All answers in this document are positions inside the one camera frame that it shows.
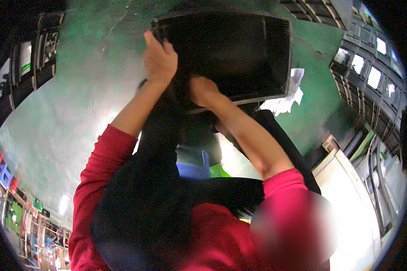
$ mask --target red long-sleeve shirt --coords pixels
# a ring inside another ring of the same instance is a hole
[[[74,195],[69,241],[74,271],[109,270],[91,239],[89,225],[109,178],[131,155],[136,143],[137,138],[110,124],[95,143]],[[296,169],[273,176],[263,182],[263,187],[266,198],[285,189],[307,190],[303,176]],[[250,225],[234,217],[224,206],[197,205],[193,209],[192,229],[192,254],[183,260],[183,270],[277,270],[257,254],[250,239]]]

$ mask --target cable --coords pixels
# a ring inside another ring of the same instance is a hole
[[[381,145],[380,137],[377,137],[377,150],[375,152],[375,158],[377,160],[377,174],[379,176],[379,183],[380,183],[383,197],[385,198],[385,201],[386,201],[386,206],[389,209],[389,212],[391,214],[392,226],[393,226],[393,225],[396,225],[397,215],[396,215],[395,209],[392,205],[391,198],[389,197],[388,189],[385,186],[385,178],[383,177],[383,172],[381,170],[380,145]]]
[[[377,207],[377,215],[378,215],[378,219],[379,219],[379,230],[380,230],[380,235],[383,236],[385,231],[384,231],[384,225],[383,225],[383,217],[381,215],[381,211],[380,211],[380,203],[379,203],[379,197],[377,194],[377,190],[375,188],[375,184],[374,184],[374,178],[373,178],[373,174],[372,174],[372,153],[369,155],[369,176],[371,178],[371,185],[372,185],[372,191],[374,191],[374,200],[375,200],[375,206]]]

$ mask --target forearm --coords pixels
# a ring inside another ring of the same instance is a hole
[[[147,81],[136,96],[115,117],[112,126],[137,137],[152,108],[167,88],[168,82]]]
[[[228,128],[263,180],[293,169],[293,163],[271,136],[228,97],[217,93],[207,98],[206,107]]]

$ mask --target sleeve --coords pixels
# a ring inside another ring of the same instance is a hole
[[[69,240],[72,270],[110,270],[98,254],[90,237],[89,226],[109,178],[130,157],[136,143],[136,137],[110,124],[98,137],[89,162],[81,172],[81,183],[74,195],[74,216]]]
[[[308,188],[305,186],[303,175],[295,168],[282,171],[267,179],[263,182],[263,186],[265,199],[277,191],[298,188],[308,190]]]

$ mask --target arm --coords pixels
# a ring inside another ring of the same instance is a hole
[[[271,134],[222,95],[214,82],[204,77],[193,78],[190,90],[192,101],[208,108],[220,119],[263,180],[294,168]]]
[[[148,75],[147,81],[111,123],[135,137],[139,135],[149,113],[178,68],[178,55],[172,44],[165,40],[163,48],[151,31],[146,31],[144,35],[146,50],[143,52],[143,64]]]
[[[98,137],[74,195],[72,235],[69,240],[73,270],[109,270],[91,239],[90,224],[108,180],[131,155],[138,133],[177,69],[177,55],[172,45],[165,41],[163,48],[151,32],[144,35],[147,43],[144,52],[147,82],[107,126],[103,135]]]
[[[89,226],[109,178],[131,155],[136,142],[136,137],[110,124],[98,137],[74,195],[72,234],[69,239],[72,270],[110,270],[98,254],[90,237]]]

